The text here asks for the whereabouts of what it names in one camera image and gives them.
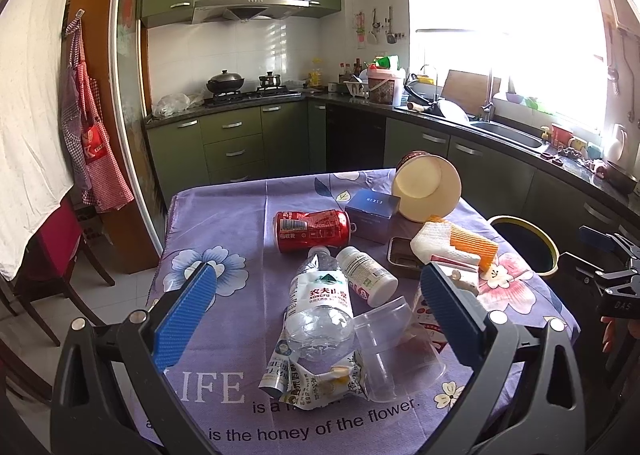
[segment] purple tablecloth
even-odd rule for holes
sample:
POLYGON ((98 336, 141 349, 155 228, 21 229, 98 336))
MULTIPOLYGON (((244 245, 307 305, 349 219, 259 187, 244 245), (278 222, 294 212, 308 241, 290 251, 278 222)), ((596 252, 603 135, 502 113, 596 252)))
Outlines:
MULTIPOLYGON (((194 188, 178 194, 168 217, 166 245, 149 300, 176 289, 199 261, 218 273, 218 291, 177 365, 166 377, 183 405, 222 453, 413 454, 454 405, 470 377, 447 345, 444 377, 427 390, 397 403, 349 397, 325 408, 302 411, 271 402, 257 388, 282 328, 289 283, 306 251, 281 255, 273 240, 277 211, 344 209, 360 188, 390 192, 394 170, 321 174, 194 188)), ((484 218, 460 200, 447 217, 499 243, 498 263, 481 280, 479 299, 516 323, 543 326, 560 317, 575 340, 578 327, 548 286, 484 218)), ((392 236, 412 237, 420 227, 398 216, 392 236)), ((356 237, 355 247, 386 264, 386 245, 356 237)), ((400 280, 397 295, 412 301, 417 281, 400 280)), ((354 313, 366 303, 351 294, 354 313)), ((514 366, 497 409, 513 396, 514 366)), ((136 407, 142 435, 158 440, 136 407)))

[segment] blue gripper pad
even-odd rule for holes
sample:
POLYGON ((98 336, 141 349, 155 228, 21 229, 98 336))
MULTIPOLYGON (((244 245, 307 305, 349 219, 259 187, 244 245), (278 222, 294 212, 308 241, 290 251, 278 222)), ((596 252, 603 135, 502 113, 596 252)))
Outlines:
POLYGON ((212 266, 202 264, 189 277, 187 284, 156 329, 153 358, 161 372, 174 366, 182 356, 216 293, 216 272, 212 266))
POLYGON ((578 237, 583 244, 589 244, 607 253, 612 253, 616 245, 614 241, 604 233, 588 228, 587 226, 581 226, 580 229, 578 229, 578 237))
POLYGON ((486 311, 469 291, 458 289, 433 263, 422 268, 420 290, 458 361, 472 369, 482 364, 486 311))

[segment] range hood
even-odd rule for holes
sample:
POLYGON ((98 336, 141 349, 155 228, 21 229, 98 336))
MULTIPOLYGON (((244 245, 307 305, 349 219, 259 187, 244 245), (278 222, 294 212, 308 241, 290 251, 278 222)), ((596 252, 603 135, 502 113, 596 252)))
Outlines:
POLYGON ((201 0, 191 22, 283 19, 308 6, 303 0, 201 0))

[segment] crushed can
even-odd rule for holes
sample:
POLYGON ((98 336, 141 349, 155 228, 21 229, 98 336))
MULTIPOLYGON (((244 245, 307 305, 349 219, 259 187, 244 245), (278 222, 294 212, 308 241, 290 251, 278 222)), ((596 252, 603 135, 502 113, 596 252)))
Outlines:
POLYGON ((279 211, 273 219, 273 234, 281 253, 314 245, 344 247, 349 244, 351 225, 347 213, 339 210, 279 211))

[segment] bright window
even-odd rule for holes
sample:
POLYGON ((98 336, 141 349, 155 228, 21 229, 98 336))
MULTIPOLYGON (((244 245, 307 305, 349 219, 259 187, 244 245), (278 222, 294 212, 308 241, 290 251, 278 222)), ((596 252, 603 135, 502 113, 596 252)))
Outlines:
POLYGON ((487 74, 507 90, 601 130, 607 95, 606 40, 598 0, 409 0, 411 70, 436 67, 487 74), (416 34, 416 29, 471 34, 416 34))

